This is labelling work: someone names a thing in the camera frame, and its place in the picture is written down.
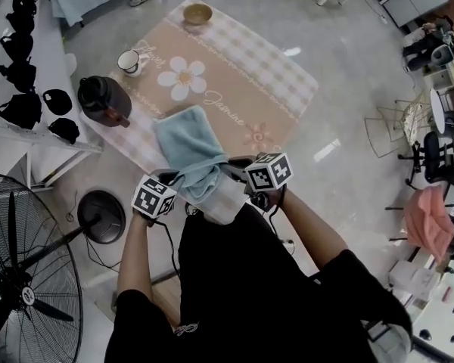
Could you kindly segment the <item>light blue towel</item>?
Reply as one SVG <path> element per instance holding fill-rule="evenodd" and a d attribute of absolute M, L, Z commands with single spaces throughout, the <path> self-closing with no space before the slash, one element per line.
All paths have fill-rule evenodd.
<path fill-rule="evenodd" d="M 169 167 L 184 180 L 180 194 L 193 204 L 204 202 L 219 185 L 220 166 L 228 162 L 204 109 L 186 108 L 157 121 L 154 131 Z"/>

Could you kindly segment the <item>grey shoulder pack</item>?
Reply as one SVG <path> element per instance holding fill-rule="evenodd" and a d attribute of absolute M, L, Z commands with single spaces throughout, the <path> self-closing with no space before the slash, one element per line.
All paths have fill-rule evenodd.
<path fill-rule="evenodd" d="M 396 324 L 362 321 L 376 363 L 406 363 L 412 348 L 409 333 Z"/>

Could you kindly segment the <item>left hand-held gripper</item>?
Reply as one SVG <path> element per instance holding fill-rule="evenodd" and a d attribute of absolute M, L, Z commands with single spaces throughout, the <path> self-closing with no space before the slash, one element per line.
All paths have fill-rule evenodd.
<path fill-rule="evenodd" d="M 131 206 L 150 219 L 167 214 L 174 205 L 185 177 L 172 169 L 157 169 L 143 175 L 135 188 Z"/>

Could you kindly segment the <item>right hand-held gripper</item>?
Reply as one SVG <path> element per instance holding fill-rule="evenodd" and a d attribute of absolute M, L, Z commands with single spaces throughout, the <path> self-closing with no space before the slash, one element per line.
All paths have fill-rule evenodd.
<path fill-rule="evenodd" d="M 220 165 L 221 171 L 235 182 L 248 183 L 255 192 L 275 191 L 292 177 L 293 170 L 286 153 L 255 157 L 233 157 Z"/>

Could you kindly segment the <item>row of black bags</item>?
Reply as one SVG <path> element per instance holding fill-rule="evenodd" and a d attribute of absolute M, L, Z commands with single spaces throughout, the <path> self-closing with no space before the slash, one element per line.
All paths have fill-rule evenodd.
<path fill-rule="evenodd" d="M 0 0 L 0 137 L 74 147 L 80 134 L 50 0 Z"/>

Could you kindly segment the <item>white enamel mug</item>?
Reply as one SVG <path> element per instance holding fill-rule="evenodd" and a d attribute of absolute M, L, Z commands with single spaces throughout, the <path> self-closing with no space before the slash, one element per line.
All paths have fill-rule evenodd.
<path fill-rule="evenodd" d="M 141 75 L 143 68 L 149 60 L 149 56 L 140 55 L 136 50 L 130 49 L 128 51 L 124 51 L 117 58 L 117 66 L 126 76 L 135 78 Z"/>

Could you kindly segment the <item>round white table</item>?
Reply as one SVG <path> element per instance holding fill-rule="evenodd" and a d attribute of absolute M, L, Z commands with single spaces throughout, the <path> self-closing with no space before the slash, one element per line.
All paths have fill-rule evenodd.
<path fill-rule="evenodd" d="M 440 96 L 438 95 L 437 91 L 434 88 L 430 90 L 430 101 L 435 126 L 437 128 L 437 131 L 440 134 L 443 134 L 446 128 L 444 109 L 442 102 L 440 100 Z"/>

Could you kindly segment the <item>white side table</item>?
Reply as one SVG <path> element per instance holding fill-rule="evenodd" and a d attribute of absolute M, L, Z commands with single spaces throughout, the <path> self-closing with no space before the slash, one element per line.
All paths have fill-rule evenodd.
<path fill-rule="evenodd" d="M 440 264 L 419 251 L 411 261 L 398 261 L 388 282 L 409 313 L 419 353 L 454 362 L 454 251 Z"/>

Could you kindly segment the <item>person's left forearm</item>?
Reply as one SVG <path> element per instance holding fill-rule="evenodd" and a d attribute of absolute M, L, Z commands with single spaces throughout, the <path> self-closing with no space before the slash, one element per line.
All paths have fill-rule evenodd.
<path fill-rule="evenodd" d="M 117 294 L 137 290 L 149 300 L 153 299 L 148 259 L 148 221 L 133 213 L 123 248 L 117 279 Z"/>

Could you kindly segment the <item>black thermos jug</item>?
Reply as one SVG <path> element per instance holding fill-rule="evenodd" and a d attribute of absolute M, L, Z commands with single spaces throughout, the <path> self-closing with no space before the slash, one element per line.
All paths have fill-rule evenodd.
<path fill-rule="evenodd" d="M 115 79 L 106 76 L 81 78 L 77 97 L 89 119 L 110 128 L 129 127 L 132 102 Z"/>

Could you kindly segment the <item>large black pedestal fan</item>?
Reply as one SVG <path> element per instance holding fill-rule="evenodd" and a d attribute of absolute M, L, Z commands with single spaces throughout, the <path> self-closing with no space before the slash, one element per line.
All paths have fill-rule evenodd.
<path fill-rule="evenodd" d="M 70 243 L 109 244 L 126 214 L 114 195 L 95 190 L 63 233 L 39 196 L 0 175 L 0 363 L 76 363 L 83 332 L 82 288 Z"/>

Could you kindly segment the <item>tan bowl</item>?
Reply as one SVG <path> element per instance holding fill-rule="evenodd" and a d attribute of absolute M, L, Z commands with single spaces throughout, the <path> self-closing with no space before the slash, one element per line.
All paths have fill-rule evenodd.
<path fill-rule="evenodd" d="M 206 26 L 210 23 L 213 10 L 210 6 L 194 3 L 186 6 L 183 10 L 183 24 L 185 26 Z"/>

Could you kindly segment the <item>black office chair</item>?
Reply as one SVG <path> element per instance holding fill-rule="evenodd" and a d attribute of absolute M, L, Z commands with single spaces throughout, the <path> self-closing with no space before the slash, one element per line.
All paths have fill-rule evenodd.
<path fill-rule="evenodd" d="M 411 156 L 397 155 L 398 160 L 412 161 L 412 171 L 405 179 L 406 185 L 415 190 L 413 179 L 417 173 L 423 172 L 428 184 L 446 182 L 454 187 L 454 154 L 449 153 L 449 150 L 454 150 L 454 140 L 441 146 L 437 133 L 429 132 L 424 137 L 423 144 L 415 141 L 411 149 Z"/>

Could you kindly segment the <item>white metal shelving rack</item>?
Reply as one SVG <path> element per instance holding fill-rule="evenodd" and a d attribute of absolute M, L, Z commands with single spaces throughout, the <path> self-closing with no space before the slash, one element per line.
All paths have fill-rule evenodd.
<path fill-rule="evenodd" d="M 0 174 L 24 162 L 33 189 L 101 152 L 82 126 L 68 58 L 50 0 L 0 0 Z"/>

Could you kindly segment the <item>pink cloth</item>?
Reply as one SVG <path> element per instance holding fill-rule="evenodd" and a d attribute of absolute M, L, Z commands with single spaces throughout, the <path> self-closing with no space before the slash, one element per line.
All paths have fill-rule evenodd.
<path fill-rule="evenodd" d="M 443 188 L 437 185 L 415 191 L 404 208 L 403 218 L 408 242 L 427 250 L 440 264 L 454 238 Z"/>

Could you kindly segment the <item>person's right forearm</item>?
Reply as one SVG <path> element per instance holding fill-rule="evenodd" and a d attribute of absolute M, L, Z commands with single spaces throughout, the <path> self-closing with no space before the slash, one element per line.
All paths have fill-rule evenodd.
<path fill-rule="evenodd" d="M 292 191 L 285 191 L 280 207 L 318 270 L 348 249 L 343 238 Z"/>

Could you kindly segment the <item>wooden step platform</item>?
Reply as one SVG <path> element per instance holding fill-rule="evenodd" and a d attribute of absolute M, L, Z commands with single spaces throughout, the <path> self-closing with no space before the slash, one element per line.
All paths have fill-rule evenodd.
<path fill-rule="evenodd" d="M 181 283 L 173 273 L 155 281 L 152 286 L 154 303 L 163 311 L 172 328 L 177 328 L 181 321 Z"/>

